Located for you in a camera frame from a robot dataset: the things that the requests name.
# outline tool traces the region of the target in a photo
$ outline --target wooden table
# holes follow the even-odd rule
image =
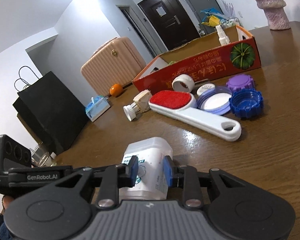
[[[138,94],[130,86],[94,123],[89,122],[58,164],[104,166],[120,163],[128,144],[159,136],[173,148],[174,160],[198,171],[218,167],[289,201],[297,220],[289,240],[300,240],[300,23],[291,29],[255,29],[262,69],[247,72],[262,92],[264,115],[240,121],[242,135],[226,142],[204,131],[159,115],[144,113],[129,122],[122,107]],[[216,80],[224,85],[228,78]]]

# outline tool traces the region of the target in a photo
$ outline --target orange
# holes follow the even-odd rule
[[[117,97],[119,96],[123,91],[123,88],[120,84],[114,84],[111,88],[110,88],[110,95],[113,97]]]

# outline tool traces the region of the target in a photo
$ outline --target blue bottle cap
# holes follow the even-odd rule
[[[229,99],[230,109],[236,117],[252,118],[260,115],[263,108],[263,97],[260,91],[242,89],[233,93]]]
[[[232,92],[227,87],[217,86],[203,92],[198,100],[198,108],[209,113],[223,115],[230,111],[229,98]]]

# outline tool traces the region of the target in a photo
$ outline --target white bottle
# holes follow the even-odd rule
[[[163,158],[172,158],[172,148],[165,139],[153,137],[128,145],[122,163],[128,163],[133,155],[138,157],[139,169],[136,184],[132,188],[119,189],[122,199],[165,200],[168,185],[163,173]]]
[[[218,32],[219,42],[220,42],[221,46],[229,44],[230,43],[229,37],[224,32],[221,25],[217,25],[216,29],[217,29],[217,32]]]

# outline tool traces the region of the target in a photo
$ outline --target red printed box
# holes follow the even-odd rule
[[[254,36],[240,26],[224,30],[230,44],[220,46],[217,32],[155,57],[132,81],[141,92],[172,90],[172,81],[187,74],[195,82],[218,79],[261,67]]]

